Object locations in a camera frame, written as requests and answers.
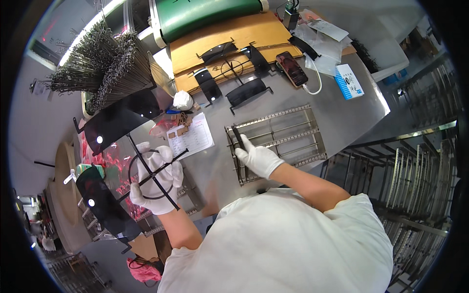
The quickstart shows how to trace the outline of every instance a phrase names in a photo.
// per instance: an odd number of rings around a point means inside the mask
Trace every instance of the round wooden board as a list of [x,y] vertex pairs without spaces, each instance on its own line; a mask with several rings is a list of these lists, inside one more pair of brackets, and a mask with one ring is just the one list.
[[70,225],[75,226],[78,222],[76,185],[73,180],[63,184],[65,178],[70,175],[70,169],[75,169],[73,149],[68,143],[62,142],[55,154],[55,185],[65,218],[67,218]]

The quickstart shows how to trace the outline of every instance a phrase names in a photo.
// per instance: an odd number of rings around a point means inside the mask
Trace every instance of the hand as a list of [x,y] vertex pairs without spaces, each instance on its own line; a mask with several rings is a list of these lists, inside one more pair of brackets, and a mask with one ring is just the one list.
[[284,160],[268,148],[264,146],[255,147],[244,134],[241,135],[241,139],[246,150],[236,148],[234,153],[238,159],[258,176],[269,179],[270,174],[278,166],[285,163]]
[[[144,155],[150,151],[150,143],[144,142],[138,144],[137,149]],[[156,150],[159,151],[159,153],[153,152],[149,159],[144,157],[145,162],[152,171],[160,168],[165,163],[170,163],[174,158],[173,151],[167,146],[159,146]],[[140,159],[137,159],[137,168],[138,178],[139,181],[141,181],[148,176],[148,172]],[[171,185],[173,186],[168,194],[175,203],[177,203],[177,188],[182,186],[183,177],[182,165],[179,161],[175,161],[155,176],[166,191],[171,188]],[[146,199],[143,195],[146,197],[159,197],[164,195],[153,180],[148,180],[141,187],[139,187],[138,183],[130,184],[130,201],[133,204],[151,210],[155,215],[166,214],[174,209],[174,206],[166,197],[160,199]]]

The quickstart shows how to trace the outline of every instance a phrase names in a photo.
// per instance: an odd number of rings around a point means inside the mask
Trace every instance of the white cable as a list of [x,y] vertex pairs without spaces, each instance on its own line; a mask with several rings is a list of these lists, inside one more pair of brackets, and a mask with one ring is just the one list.
[[319,75],[319,71],[318,71],[318,69],[316,68],[316,64],[314,64],[313,59],[311,59],[311,62],[313,62],[314,69],[316,70],[316,74],[318,75],[319,90],[318,90],[317,92],[310,92],[310,91],[308,90],[308,87],[306,86],[305,83],[303,83],[303,89],[304,89],[305,92],[307,92],[307,93],[309,93],[310,95],[313,95],[313,96],[314,96],[314,95],[319,94],[319,92],[322,90],[322,81],[321,81],[321,76]]

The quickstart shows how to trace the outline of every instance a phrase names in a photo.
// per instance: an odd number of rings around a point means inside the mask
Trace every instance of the stainless steel table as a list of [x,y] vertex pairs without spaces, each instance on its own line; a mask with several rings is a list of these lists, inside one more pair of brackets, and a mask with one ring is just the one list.
[[[304,68],[304,58],[300,58],[298,61]],[[185,172],[193,177],[195,184],[207,201],[207,205],[212,207],[210,209],[212,212],[204,213],[205,215],[215,213],[219,208],[238,198],[251,195],[259,188],[279,185],[274,181],[258,180],[243,187],[240,186],[234,171],[230,149],[227,147],[228,141],[224,126],[231,126],[233,123],[240,123],[289,108],[310,104],[326,152],[331,157],[370,130],[389,113],[388,105],[380,89],[359,57],[355,53],[343,56],[342,63],[347,63],[352,68],[365,93],[363,96],[345,100],[336,81],[332,77],[323,74],[321,75],[322,91],[318,95],[311,96],[302,88],[294,88],[286,77],[280,75],[279,72],[275,72],[263,78],[266,86],[270,86],[274,94],[272,95],[268,91],[261,94],[248,104],[236,109],[236,116],[233,116],[230,112],[230,104],[226,98],[219,98],[207,108],[202,107],[200,111],[205,113],[215,146],[184,158],[182,164],[185,167]],[[305,73],[309,77],[308,88],[311,91],[316,91],[318,88],[316,73],[309,69],[306,69]],[[253,74],[241,76],[243,81],[252,78],[254,78]],[[224,95],[238,86],[239,82],[236,80],[219,84]],[[207,104],[202,92],[196,93],[193,98],[198,103]],[[162,144],[167,145],[167,140],[148,136],[148,132],[153,125],[154,122],[149,121],[132,131],[131,134],[135,142],[148,141],[150,138],[152,148]],[[134,155],[127,142],[122,141],[120,146],[121,150],[125,150],[125,153],[131,156]],[[301,169],[308,171],[320,163],[321,161],[316,161],[302,166]],[[179,199],[179,202],[186,210],[192,207],[191,202],[185,197]],[[202,215],[199,214],[197,213],[191,218],[194,220],[201,218]]]

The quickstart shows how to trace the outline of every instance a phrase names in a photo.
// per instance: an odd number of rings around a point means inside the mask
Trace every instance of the smartphone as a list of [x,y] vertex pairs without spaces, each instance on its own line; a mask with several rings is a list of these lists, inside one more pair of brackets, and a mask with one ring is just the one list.
[[308,81],[308,77],[303,72],[303,69],[301,69],[300,65],[289,52],[278,54],[275,59],[295,87],[298,88]]

